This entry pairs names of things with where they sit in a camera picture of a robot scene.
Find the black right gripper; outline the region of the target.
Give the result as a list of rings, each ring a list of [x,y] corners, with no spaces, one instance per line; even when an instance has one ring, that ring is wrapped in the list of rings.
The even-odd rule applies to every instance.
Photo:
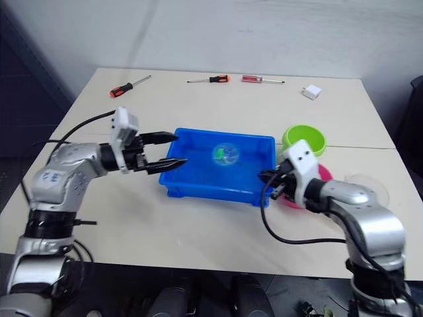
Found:
[[[272,192],[270,198],[277,200],[279,197],[294,202],[295,190],[297,187],[297,180],[293,173],[293,166],[290,164],[280,164],[277,170],[267,169],[262,170],[258,177],[263,182],[273,181],[270,185]]]

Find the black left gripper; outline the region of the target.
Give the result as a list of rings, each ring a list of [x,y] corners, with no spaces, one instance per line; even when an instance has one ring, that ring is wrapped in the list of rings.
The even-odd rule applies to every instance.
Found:
[[[144,153],[144,145],[160,145],[176,140],[178,140],[177,135],[166,131],[142,133],[135,136],[129,145],[124,146],[123,150],[127,169],[134,172],[146,170],[151,175],[181,167],[188,161],[186,158],[163,158],[157,162],[148,163]]]

